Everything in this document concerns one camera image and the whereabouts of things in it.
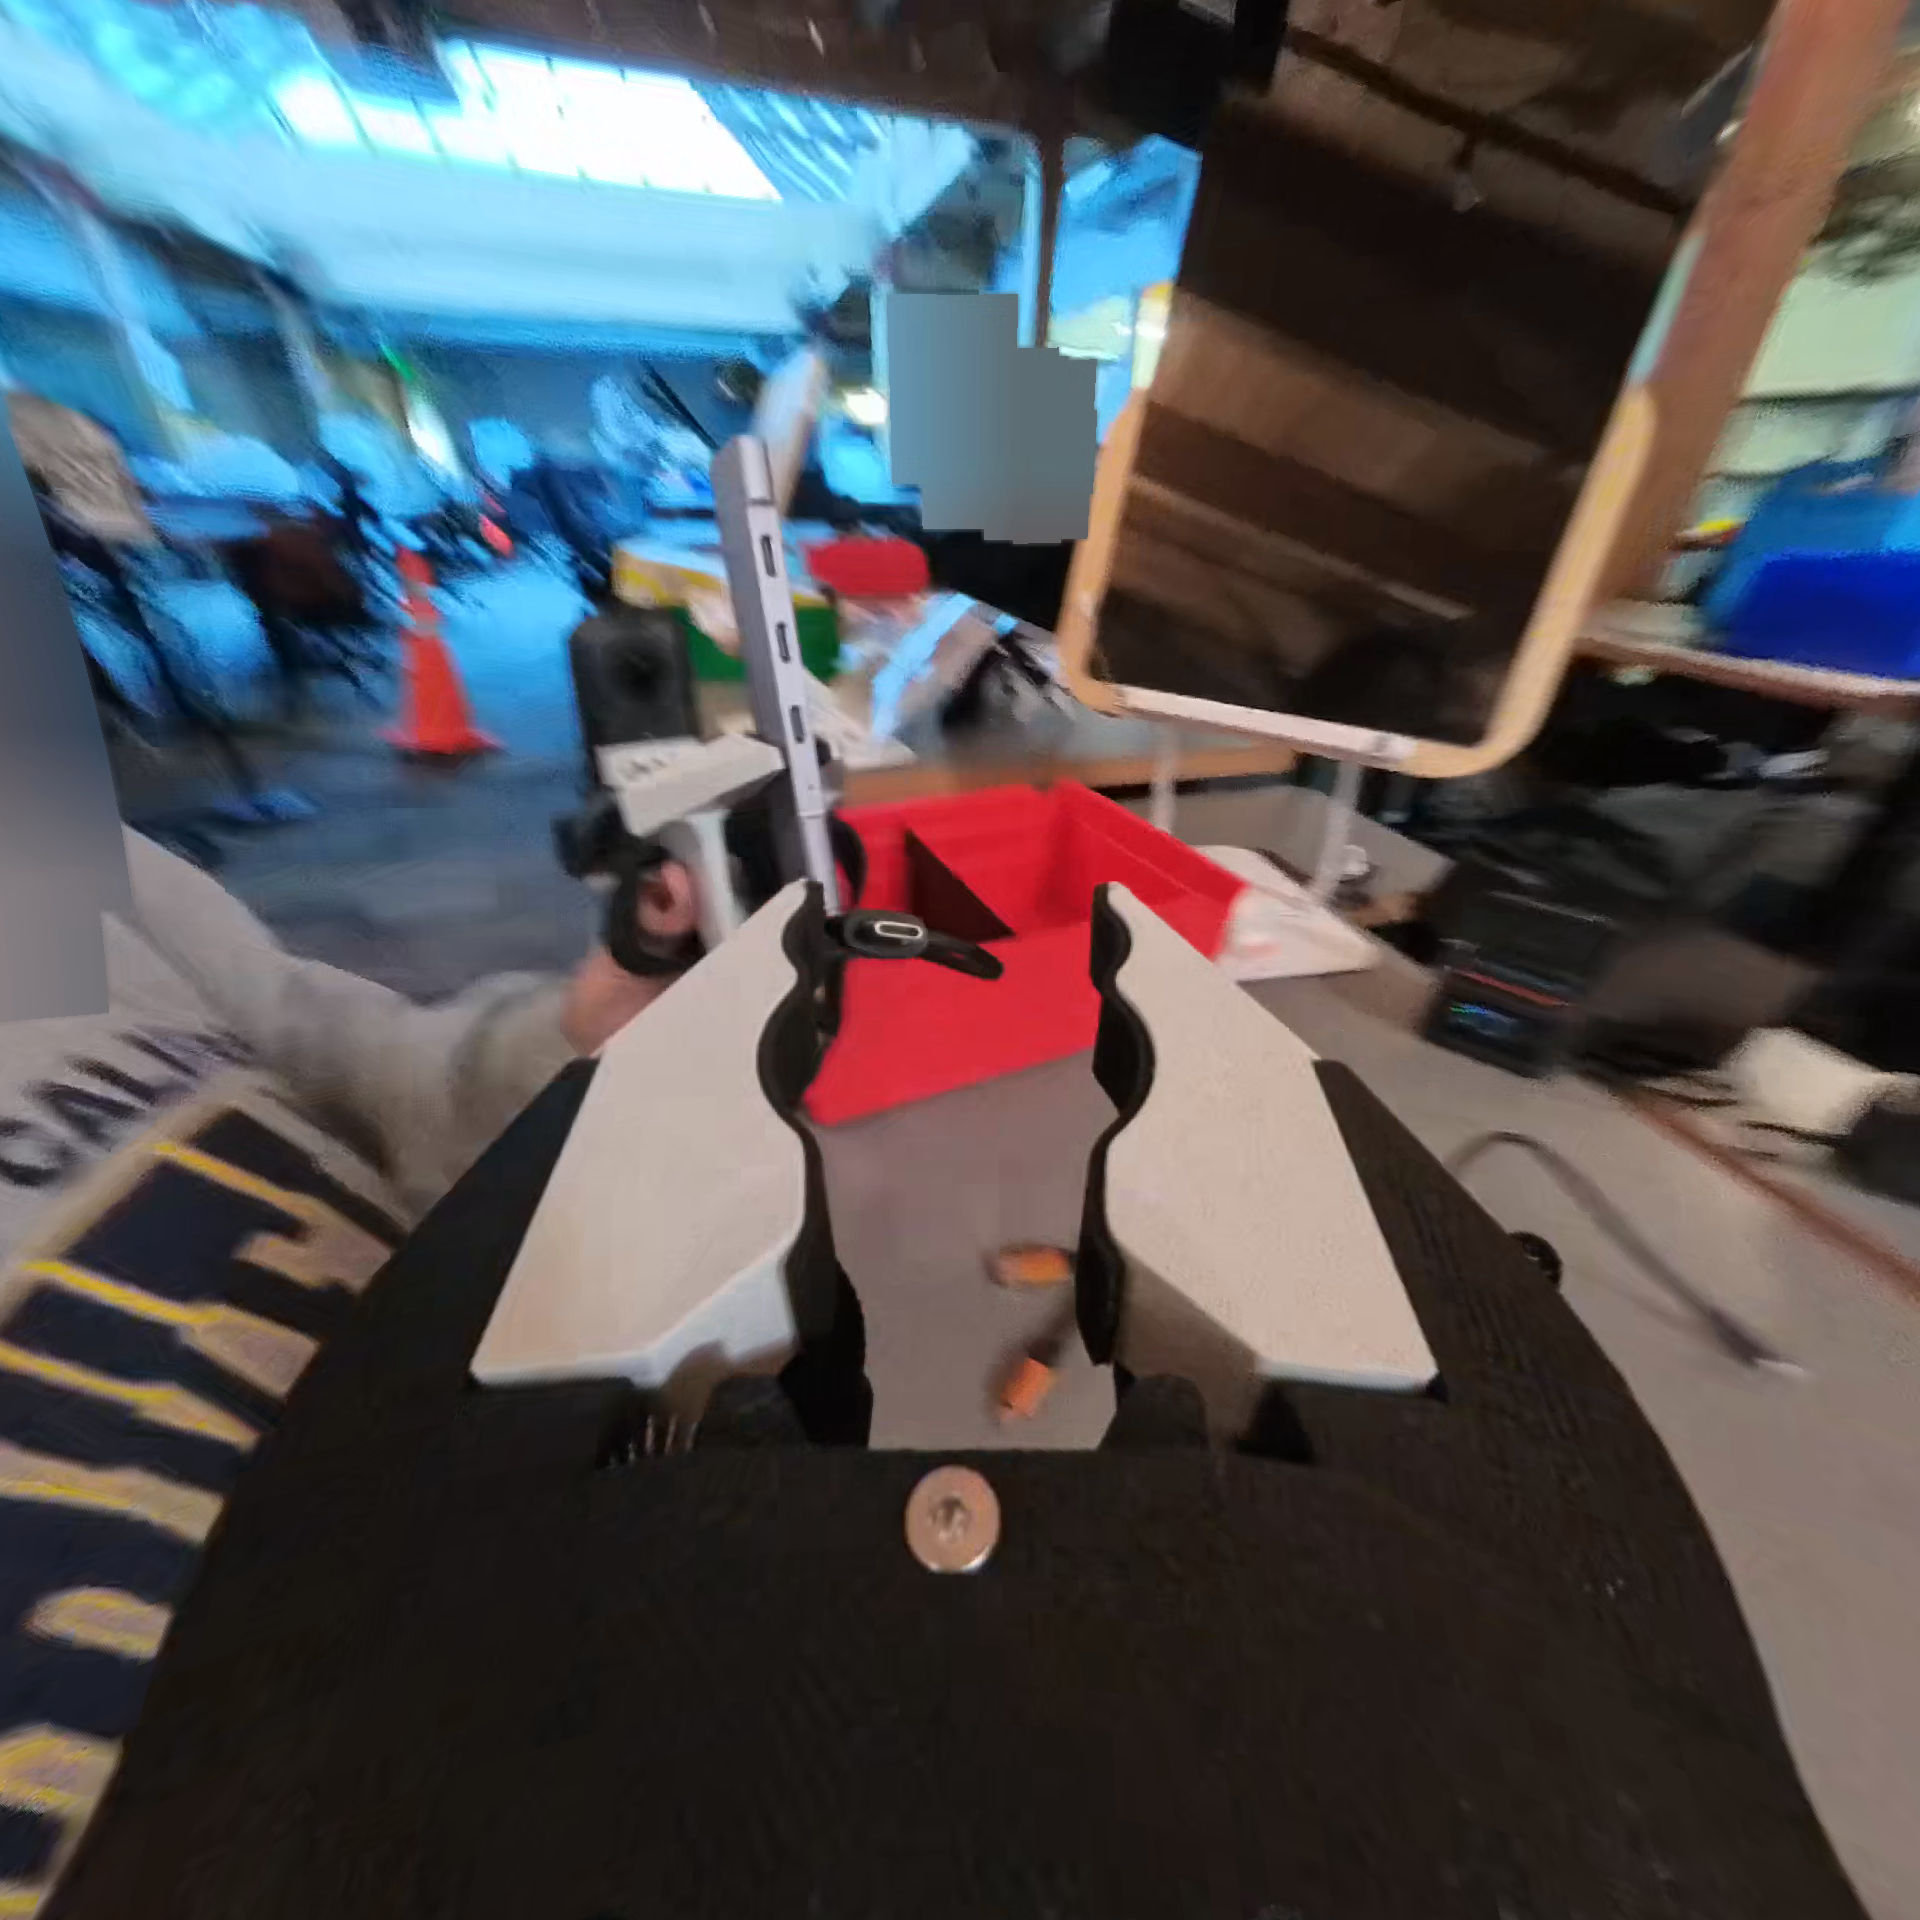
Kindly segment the black portable power station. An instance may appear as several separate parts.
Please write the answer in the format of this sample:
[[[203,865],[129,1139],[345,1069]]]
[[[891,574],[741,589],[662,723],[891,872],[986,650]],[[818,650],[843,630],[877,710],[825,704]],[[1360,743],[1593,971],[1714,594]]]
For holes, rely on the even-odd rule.
[[[1470,892],[1435,950],[1416,1038],[1501,1077],[1562,1077],[1613,930],[1613,915],[1574,905]]]

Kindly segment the blue plastic crate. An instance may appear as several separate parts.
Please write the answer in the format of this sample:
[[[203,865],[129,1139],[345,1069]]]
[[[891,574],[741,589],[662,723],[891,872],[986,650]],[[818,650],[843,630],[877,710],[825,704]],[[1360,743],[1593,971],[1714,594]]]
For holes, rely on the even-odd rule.
[[[1701,630],[1723,660],[1920,671],[1920,494],[1874,459],[1787,471],[1729,534]]]

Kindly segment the white desk lamp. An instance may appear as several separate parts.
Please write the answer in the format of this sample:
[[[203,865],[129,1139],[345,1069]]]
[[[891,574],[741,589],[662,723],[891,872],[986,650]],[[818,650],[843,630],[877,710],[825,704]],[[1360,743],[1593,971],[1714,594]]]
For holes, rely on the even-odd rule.
[[[1238,9],[1059,600],[1087,710],[1470,780],[1630,540],[1723,132],[1903,9]]]

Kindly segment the silver usb hub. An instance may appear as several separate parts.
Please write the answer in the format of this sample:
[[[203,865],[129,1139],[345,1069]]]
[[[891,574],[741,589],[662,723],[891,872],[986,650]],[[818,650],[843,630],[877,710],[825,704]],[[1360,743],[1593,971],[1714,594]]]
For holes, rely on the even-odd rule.
[[[783,561],[779,459],[757,441],[711,451],[711,519],[737,615],[737,660],[753,695],[753,738],[783,751],[783,772],[725,813],[757,825],[741,875],[807,875],[825,892],[827,942],[843,956],[909,956],[963,981],[1003,981],[1003,922],[922,851],[914,832],[882,813],[840,813],[818,684],[802,660],[802,600]],[[741,922],[725,813],[690,825],[694,930],[722,950]]]

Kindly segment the grey navy printed sweatshirt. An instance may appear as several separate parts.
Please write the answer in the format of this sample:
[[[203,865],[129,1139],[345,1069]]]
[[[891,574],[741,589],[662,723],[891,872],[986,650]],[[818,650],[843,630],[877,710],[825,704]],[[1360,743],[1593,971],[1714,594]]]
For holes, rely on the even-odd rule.
[[[11,1027],[0,1911],[50,1911],[237,1473],[397,1223],[132,922],[110,1008]]]

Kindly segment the person's left hand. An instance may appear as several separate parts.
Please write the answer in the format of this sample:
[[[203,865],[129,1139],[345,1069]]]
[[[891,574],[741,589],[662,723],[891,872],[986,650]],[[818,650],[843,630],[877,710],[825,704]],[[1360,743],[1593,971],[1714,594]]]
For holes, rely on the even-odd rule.
[[[668,851],[627,875],[602,930],[564,985],[564,1040],[592,1057],[627,1017],[640,1017],[694,962],[694,875]]]

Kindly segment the red plastic bin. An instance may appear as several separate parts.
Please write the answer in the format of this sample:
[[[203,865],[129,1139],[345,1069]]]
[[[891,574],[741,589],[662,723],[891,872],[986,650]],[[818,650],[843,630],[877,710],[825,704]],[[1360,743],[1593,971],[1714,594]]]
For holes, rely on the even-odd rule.
[[[1098,1040],[1087,905],[1131,883],[1197,956],[1223,956],[1238,875],[1098,796],[1087,780],[992,780],[959,796],[843,807],[868,851],[860,910],[909,910],[980,942],[1003,981],[942,962],[843,962],[843,1017],[807,1086],[825,1126],[942,1086],[1059,1069]]]

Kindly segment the orange traffic cone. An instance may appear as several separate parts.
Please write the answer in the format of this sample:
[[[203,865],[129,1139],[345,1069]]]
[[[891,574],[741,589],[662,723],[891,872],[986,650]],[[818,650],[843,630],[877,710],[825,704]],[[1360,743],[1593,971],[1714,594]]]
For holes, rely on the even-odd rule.
[[[424,545],[397,545],[397,723],[382,728],[382,743],[433,770],[502,751],[469,710]]]

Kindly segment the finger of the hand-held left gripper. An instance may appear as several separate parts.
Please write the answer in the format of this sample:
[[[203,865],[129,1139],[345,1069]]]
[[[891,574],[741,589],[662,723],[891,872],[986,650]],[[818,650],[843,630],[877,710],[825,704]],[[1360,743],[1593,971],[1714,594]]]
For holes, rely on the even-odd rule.
[[[602,743],[602,788],[627,842],[662,842],[690,813],[725,813],[757,780],[783,772],[783,751],[757,738],[650,738],[650,743]]]

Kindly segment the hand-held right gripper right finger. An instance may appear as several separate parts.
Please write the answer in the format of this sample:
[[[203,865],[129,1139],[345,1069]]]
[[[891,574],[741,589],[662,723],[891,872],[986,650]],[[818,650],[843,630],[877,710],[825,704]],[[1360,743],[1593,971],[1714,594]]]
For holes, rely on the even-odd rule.
[[[1109,1397],[1182,1376],[1209,1442],[1252,1442],[1282,1385],[1440,1376],[1321,1057],[1131,883],[1087,892],[1087,1144],[1073,1326]]]

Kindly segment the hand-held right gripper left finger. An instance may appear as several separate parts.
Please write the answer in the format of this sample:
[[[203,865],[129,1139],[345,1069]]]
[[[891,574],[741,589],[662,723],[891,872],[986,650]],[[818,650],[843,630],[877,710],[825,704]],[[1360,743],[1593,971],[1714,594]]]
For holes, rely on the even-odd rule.
[[[827,910],[802,875],[592,1047],[476,1385],[620,1376],[694,1425],[722,1376],[779,1376],[807,1442],[868,1442],[868,1326],[802,1116],[827,997]]]

